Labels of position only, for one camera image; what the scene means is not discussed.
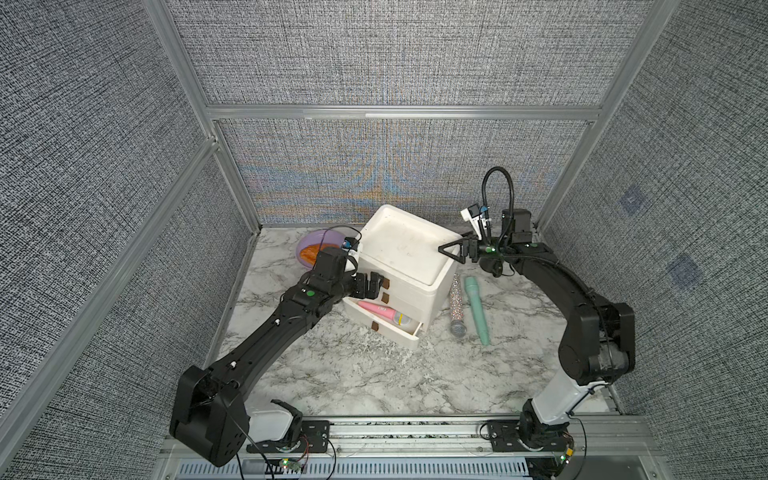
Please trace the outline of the mint green tube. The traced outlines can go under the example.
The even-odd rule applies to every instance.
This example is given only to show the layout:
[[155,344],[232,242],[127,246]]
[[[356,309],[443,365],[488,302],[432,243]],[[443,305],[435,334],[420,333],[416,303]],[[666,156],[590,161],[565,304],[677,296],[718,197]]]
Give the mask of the mint green tube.
[[469,299],[472,317],[475,323],[477,335],[483,346],[490,345],[490,334],[480,296],[479,284],[475,277],[464,278],[464,288]]

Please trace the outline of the white bottom drawer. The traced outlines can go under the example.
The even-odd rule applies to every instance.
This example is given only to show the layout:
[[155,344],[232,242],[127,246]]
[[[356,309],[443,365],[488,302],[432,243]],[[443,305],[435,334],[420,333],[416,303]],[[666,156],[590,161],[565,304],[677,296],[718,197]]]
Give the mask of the white bottom drawer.
[[382,337],[391,340],[402,347],[410,350],[416,350],[418,348],[420,343],[419,335],[423,327],[422,322],[411,318],[412,323],[409,326],[398,327],[397,325],[393,325],[392,323],[361,309],[358,306],[359,301],[376,303],[370,300],[345,298],[342,301],[342,304],[344,305],[346,315],[351,321],[368,328],[374,333],[378,333]]

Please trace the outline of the pink microphone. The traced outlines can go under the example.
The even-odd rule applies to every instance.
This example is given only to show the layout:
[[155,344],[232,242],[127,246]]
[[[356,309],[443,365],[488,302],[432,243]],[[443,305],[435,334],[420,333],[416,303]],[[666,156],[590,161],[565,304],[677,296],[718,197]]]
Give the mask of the pink microphone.
[[358,306],[377,317],[384,319],[398,327],[409,326],[412,319],[407,315],[385,305],[376,304],[369,301],[359,301]]

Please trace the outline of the glittery silver microphone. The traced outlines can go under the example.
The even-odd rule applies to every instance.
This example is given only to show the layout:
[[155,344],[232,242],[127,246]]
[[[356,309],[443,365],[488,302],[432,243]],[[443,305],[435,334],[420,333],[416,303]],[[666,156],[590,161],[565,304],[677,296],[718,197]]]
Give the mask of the glittery silver microphone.
[[464,306],[461,279],[455,274],[449,290],[450,332],[456,338],[463,338],[467,328],[464,322]]

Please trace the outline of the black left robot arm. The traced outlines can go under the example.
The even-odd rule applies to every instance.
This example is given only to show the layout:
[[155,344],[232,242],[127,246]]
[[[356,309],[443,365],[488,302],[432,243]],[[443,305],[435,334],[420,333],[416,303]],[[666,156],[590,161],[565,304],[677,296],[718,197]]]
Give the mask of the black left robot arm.
[[280,412],[279,430],[249,433],[245,400],[270,366],[346,297],[374,300],[386,282],[378,272],[347,270],[357,260],[340,247],[319,252],[313,268],[287,289],[268,319],[227,355],[206,368],[189,367],[179,378],[169,433],[216,467],[237,456],[248,440],[298,440],[300,412],[270,401]]

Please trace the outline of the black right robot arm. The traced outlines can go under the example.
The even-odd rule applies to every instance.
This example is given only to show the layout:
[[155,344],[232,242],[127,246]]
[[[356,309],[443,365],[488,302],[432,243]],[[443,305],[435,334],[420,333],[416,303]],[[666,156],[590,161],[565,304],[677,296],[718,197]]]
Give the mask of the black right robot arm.
[[548,245],[534,240],[529,211],[503,210],[498,236],[490,234],[482,208],[472,206],[462,215],[472,232],[438,246],[438,252],[459,263],[476,263],[494,277],[510,266],[538,286],[566,319],[557,350],[560,368],[525,402],[518,420],[520,443],[538,451],[565,436],[570,416],[583,400],[634,369],[635,313],[629,305],[598,294]]

